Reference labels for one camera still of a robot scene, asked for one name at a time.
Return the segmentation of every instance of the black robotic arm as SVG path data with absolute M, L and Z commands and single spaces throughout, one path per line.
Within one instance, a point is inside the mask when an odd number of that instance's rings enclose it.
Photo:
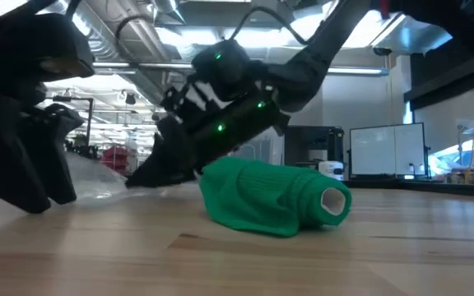
M 194 178 L 194 170 L 202 173 L 205 165 L 269 127 L 281 135 L 290 120 L 286 113 L 300 111 L 315 96 L 333 58 L 371 9 L 380 10 L 384 16 L 403 12 L 440 25 L 474 53 L 474 18 L 461 12 L 458 0 L 340 0 L 307 41 L 287 25 L 306 46 L 285 64 L 251 61 L 233 39 L 234 33 L 192 60 L 195 73 L 188 77 L 181 91 L 167 92 L 162 105 L 171 116 L 157 123 L 160 134 L 156 135 L 153 154 L 127 185 L 156 187 L 181 183 Z M 266 8 L 255 10 L 278 18 Z M 205 106 L 192 104 L 185 94 L 197 82 L 210 85 L 218 100 L 230 104 L 222 109 L 198 88 L 195 90 Z

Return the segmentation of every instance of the rolled green cloth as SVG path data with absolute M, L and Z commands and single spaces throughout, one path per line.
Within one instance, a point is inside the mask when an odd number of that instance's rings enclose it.
M 316 170 L 230 157 L 204 168 L 200 188 L 215 222 L 281 237 L 338 226 L 351 208 L 349 189 Z

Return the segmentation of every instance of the whiteboard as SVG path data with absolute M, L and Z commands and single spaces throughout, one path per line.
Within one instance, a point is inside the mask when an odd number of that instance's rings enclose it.
M 392 128 L 351 130 L 352 174 L 394 174 L 394 155 Z
M 425 175 L 424 155 L 422 123 L 351 130 L 353 175 Z
M 425 175 L 424 126 L 407 124 L 394 127 L 396 174 Z M 414 165 L 411 171 L 409 164 Z

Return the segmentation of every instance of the wooden table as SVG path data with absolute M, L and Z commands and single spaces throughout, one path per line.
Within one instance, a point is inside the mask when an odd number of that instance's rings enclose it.
M 0 295 L 474 296 L 474 197 L 355 190 L 339 229 L 279 239 L 211 222 L 193 185 L 134 195 L 0 201 Z

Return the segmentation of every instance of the black cable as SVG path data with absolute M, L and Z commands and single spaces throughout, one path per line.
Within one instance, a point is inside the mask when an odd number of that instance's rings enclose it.
M 308 44 L 308 41 L 303 39 L 297 32 L 292 29 L 291 25 L 283 19 L 277 12 L 273 11 L 270 8 L 267 7 L 254 7 L 252 8 L 246 15 L 244 15 L 243 19 L 240 21 L 240 23 L 237 25 L 235 28 L 234 33 L 231 35 L 230 39 L 234 39 L 235 36 L 243 29 L 244 23 L 248 20 L 248 18 L 254 13 L 254 12 L 264 12 L 267 13 L 268 15 L 272 16 L 273 18 L 276 19 L 280 24 L 282 24 L 285 28 L 288 29 L 288 31 L 294 36 L 294 38 L 297 40 L 297 42 L 306 45 Z
M 78 8 L 78 5 L 80 5 L 81 0 L 72 0 L 69 3 L 69 6 L 67 7 L 67 11 L 65 12 L 65 16 L 69 18 L 69 20 L 72 20 L 72 17 L 74 16 L 74 13 L 76 12 L 76 9 Z
M 121 58 L 123 58 L 126 61 L 131 61 L 132 58 L 128 58 L 128 53 L 126 52 L 125 48 L 120 45 L 120 35 L 122 33 L 123 28 L 128 25 L 130 21 L 134 20 L 144 20 L 151 22 L 153 21 L 152 16 L 149 15 L 144 15 L 144 14 L 139 14 L 139 15 L 134 15 L 134 16 L 128 16 L 124 18 L 120 23 L 118 24 L 118 27 L 116 28 L 116 31 L 114 32 L 114 46 L 118 50 L 118 54 L 120 55 Z

